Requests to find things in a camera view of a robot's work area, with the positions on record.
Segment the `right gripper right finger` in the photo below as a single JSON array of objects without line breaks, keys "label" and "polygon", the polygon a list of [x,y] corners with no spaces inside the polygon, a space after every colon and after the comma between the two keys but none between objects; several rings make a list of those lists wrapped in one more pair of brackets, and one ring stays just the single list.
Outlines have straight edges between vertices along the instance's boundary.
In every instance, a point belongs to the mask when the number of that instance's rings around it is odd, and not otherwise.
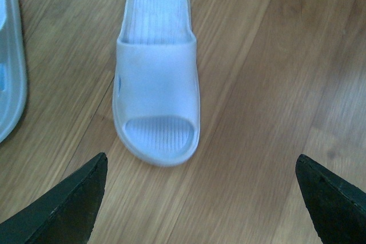
[{"label": "right gripper right finger", "polygon": [[322,243],[365,243],[365,192],[304,154],[295,172]]}]

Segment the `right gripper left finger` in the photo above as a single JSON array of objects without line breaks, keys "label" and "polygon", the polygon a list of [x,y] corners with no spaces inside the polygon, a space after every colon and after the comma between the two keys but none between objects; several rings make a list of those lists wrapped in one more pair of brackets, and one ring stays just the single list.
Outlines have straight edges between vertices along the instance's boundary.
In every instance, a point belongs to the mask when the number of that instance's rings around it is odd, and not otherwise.
[{"label": "right gripper left finger", "polygon": [[1,243],[87,243],[105,193],[108,159],[99,153],[1,223]]}]

